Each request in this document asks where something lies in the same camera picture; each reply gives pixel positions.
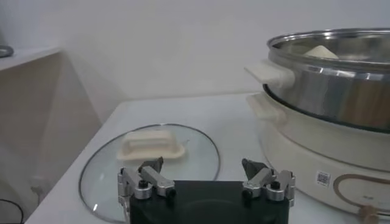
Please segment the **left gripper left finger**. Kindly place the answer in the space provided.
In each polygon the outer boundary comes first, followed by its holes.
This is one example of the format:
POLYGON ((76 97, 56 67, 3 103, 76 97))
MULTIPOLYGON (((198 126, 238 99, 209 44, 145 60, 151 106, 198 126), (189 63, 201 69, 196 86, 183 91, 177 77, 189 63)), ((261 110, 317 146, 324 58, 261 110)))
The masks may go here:
POLYGON ((144 161, 137 170, 122 167, 118 173, 118 202, 124 213, 130 213, 130 198, 147 200, 153 190, 164 198, 176 196, 175 182, 163 177, 160 172, 164 160, 162 157, 144 161))

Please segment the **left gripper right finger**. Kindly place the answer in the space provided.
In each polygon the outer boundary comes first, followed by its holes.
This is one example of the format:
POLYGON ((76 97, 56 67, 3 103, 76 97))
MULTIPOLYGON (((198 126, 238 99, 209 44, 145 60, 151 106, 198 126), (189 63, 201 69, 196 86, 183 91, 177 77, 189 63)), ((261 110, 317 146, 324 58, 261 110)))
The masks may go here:
POLYGON ((296 178, 291 171, 276 170, 265 163, 242 159, 241 164, 246 173, 247 181, 243 182, 242 196, 245 202, 250 202, 265 195, 274 202, 287 200, 289 206, 294 206, 296 178))

